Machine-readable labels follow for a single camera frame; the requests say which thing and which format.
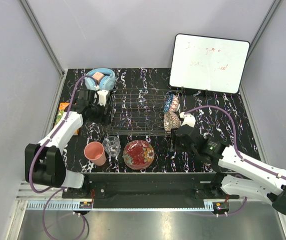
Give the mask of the brown floral-pattern bowl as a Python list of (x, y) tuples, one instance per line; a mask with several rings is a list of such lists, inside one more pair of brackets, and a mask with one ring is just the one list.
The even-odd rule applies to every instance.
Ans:
[(170, 132), (173, 129), (177, 129), (181, 126), (181, 121), (175, 112), (166, 112), (163, 120), (164, 130)]

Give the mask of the blue triangle-pattern bowl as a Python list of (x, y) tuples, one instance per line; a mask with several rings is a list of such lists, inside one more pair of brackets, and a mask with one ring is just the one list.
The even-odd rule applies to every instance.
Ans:
[(164, 113), (166, 112), (173, 112), (176, 113), (178, 112), (180, 107), (180, 102), (178, 96), (171, 94), (168, 98), (167, 101), (165, 102), (164, 105)]

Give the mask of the pink plastic cup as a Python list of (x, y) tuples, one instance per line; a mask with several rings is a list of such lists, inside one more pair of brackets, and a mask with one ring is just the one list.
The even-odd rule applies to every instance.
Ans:
[(84, 156), (97, 166), (102, 166), (106, 162), (104, 147), (98, 141), (93, 141), (86, 145)]

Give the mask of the clear glass tumbler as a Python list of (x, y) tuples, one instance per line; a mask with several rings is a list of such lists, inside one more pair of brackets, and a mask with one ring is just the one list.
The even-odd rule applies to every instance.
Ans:
[(117, 157), (121, 151), (120, 140), (116, 136), (108, 136), (103, 140), (105, 152), (110, 157)]

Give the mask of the red floral plate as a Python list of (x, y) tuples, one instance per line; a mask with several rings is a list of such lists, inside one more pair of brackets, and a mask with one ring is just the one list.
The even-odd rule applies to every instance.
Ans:
[(155, 151), (152, 145), (144, 140), (134, 140), (123, 150), (125, 165), (132, 170), (148, 168), (154, 161)]

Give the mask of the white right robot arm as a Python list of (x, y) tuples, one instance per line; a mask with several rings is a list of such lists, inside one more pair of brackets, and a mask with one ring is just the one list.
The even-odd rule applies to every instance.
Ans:
[(216, 171), (229, 169), (244, 176), (243, 179), (218, 173), (210, 185), (211, 195), (221, 198), (225, 194), (253, 198), (270, 204), (286, 215), (286, 170), (267, 165), (241, 154), (234, 146), (213, 137), (203, 137), (196, 128), (183, 125), (171, 131), (174, 149), (187, 152), (202, 163), (211, 164)]

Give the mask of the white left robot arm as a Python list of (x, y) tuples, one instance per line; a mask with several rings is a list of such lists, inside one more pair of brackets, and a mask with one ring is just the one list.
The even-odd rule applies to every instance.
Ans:
[(108, 90), (79, 90), (78, 97), (64, 108), (54, 128), (38, 143), (25, 148), (25, 179), (35, 190), (35, 184), (49, 188), (73, 188), (80, 198), (90, 194), (90, 185), (82, 173), (66, 169), (63, 151), (74, 133), (86, 122), (106, 125), (110, 120)]

